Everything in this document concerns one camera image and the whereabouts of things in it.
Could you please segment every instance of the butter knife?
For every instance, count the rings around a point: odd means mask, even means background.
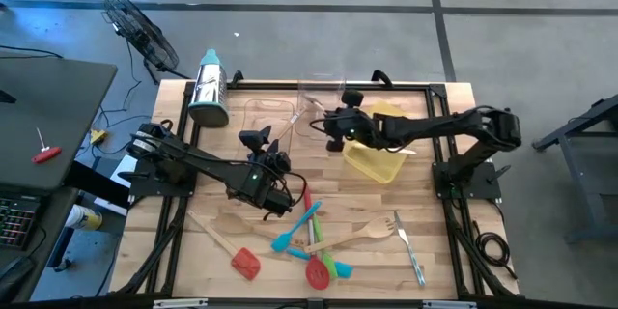
[[[407,253],[409,254],[410,259],[412,260],[412,265],[414,266],[414,271],[416,271],[416,278],[418,278],[418,283],[421,286],[425,286],[425,277],[423,276],[423,272],[421,271],[421,267],[418,266],[418,262],[416,261],[416,256],[414,256],[414,251],[412,251],[412,246],[409,244],[409,240],[407,239],[406,231],[404,230],[404,225],[402,224],[402,220],[399,219],[399,214],[395,211],[395,222],[397,223],[397,233],[399,234],[399,238],[401,238],[407,246]]]

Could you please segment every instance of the wooden tabletop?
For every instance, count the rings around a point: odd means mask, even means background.
[[[153,122],[179,118],[184,84],[185,81],[161,82]],[[447,83],[446,90],[452,112],[462,112],[474,106],[470,84]],[[407,112],[409,117],[427,117],[425,98],[420,93],[375,91],[365,92],[364,95],[364,109],[378,100],[386,100]],[[243,128],[260,128],[272,124],[272,134],[276,134],[285,120],[292,116],[296,100],[297,91],[231,91],[228,96],[230,124],[221,129],[202,128],[199,148],[223,158],[246,157],[248,150],[240,145],[238,132]],[[331,108],[335,106],[336,99],[329,94],[322,98],[322,102],[326,108]],[[341,154],[325,150],[325,138],[307,126],[307,120],[316,116],[313,112],[306,113],[304,120],[284,139],[291,142],[289,155],[293,171],[307,179],[313,190],[313,200],[323,201],[318,216],[322,222],[324,238],[349,233],[376,217],[392,217],[393,211],[397,211],[423,269],[427,285],[419,286],[406,246],[396,233],[384,239],[357,239],[330,249],[335,260],[353,265],[354,272],[350,279],[331,281],[324,291],[314,290],[307,284],[304,261],[275,253],[270,249],[270,240],[253,235],[222,234],[237,248],[247,247],[260,259],[262,270],[255,280],[249,282],[230,266],[230,255],[188,217],[184,224],[174,297],[457,297],[444,213],[440,201],[435,197],[431,177],[430,167],[435,161],[431,141],[414,141],[408,148],[417,151],[418,155],[406,159],[392,183],[380,184],[351,167]],[[189,118],[185,141],[188,141],[191,127]],[[467,136],[458,136],[456,139],[460,153],[475,142]],[[288,140],[282,143],[285,148]],[[287,179],[296,197],[301,182],[293,177]],[[152,250],[161,201],[159,197],[146,198],[130,210],[114,267],[111,291],[122,287]],[[220,211],[231,211],[253,223],[266,225],[277,233],[289,230],[304,213],[300,204],[281,219],[271,217],[267,222],[262,222],[265,211],[237,200],[228,200],[223,184],[204,175],[198,178],[189,208],[203,222],[212,220]],[[478,222],[482,231],[495,232],[506,238],[504,226],[494,206],[485,201],[471,200],[469,209],[472,219]],[[298,230],[296,236],[307,239],[306,228]],[[469,261],[460,250],[466,284],[472,289]],[[167,251],[161,259],[157,282],[159,286],[165,276]],[[509,290],[518,292],[517,283],[504,268],[491,269]]]

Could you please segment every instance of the black fan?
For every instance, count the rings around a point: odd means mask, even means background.
[[[148,62],[159,71],[190,79],[174,71],[179,62],[174,48],[165,40],[161,29],[154,25],[132,2],[105,0],[103,6],[116,34],[127,39],[144,56],[144,67],[148,70],[154,84],[158,84],[158,81],[150,70]]]

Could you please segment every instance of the concrete floor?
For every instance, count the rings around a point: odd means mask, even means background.
[[[182,3],[418,5],[431,0],[134,0]],[[442,0],[444,6],[530,8],[616,8],[618,0]],[[347,79],[369,78],[373,69],[395,80],[444,81],[431,14],[334,14],[148,11],[181,58],[178,70],[193,75],[208,47],[229,71],[247,78],[298,78],[322,72]],[[520,289],[530,298],[618,305],[618,243],[567,245],[565,233],[582,226],[574,186],[562,154],[536,154],[530,142],[579,115],[599,98],[616,93],[617,17],[480,16],[445,17],[457,80],[471,82],[478,104],[510,106],[520,116],[525,146],[499,154],[512,164],[501,178],[503,209]],[[103,107],[118,108],[132,85],[124,40],[98,10],[8,9],[0,13],[0,42],[49,49],[68,58],[107,62],[119,73]],[[134,52],[135,76],[144,81],[126,114],[110,121],[149,115],[156,87]],[[159,74],[162,78],[174,78]],[[120,148],[140,120],[112,128],[104,146]],[[90,163],[86,153],[79,160]],[[81,252],[87,245],[82,243]],[[72,270],[82,294],[91,295],[99,270]]]

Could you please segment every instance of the yellow container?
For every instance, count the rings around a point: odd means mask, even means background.
[[[405,116],[406,113],[384,101],[377,102],[369,110],[369,116],[380,113],[391,116]],[[406,154],[392,154],[385,150],[356,148],[356,141],[346,141],[343,155],[346,162],[379,183],[392,182],[406,161]]]

